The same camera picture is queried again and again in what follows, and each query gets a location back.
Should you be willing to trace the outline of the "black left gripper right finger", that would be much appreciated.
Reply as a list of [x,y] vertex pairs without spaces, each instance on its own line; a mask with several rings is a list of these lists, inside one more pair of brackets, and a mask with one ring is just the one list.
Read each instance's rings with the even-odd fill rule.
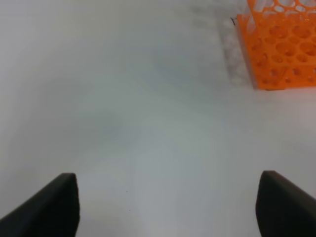
[[255,213],[263,237],[316,235],[316,199],[276,171],[263,171]]

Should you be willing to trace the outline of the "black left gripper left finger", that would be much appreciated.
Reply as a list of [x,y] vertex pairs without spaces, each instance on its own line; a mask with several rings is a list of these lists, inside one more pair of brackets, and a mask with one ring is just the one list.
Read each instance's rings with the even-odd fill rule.
[[1,218],[2,237],[74,237],[80,222],[77,176],[62,173]]

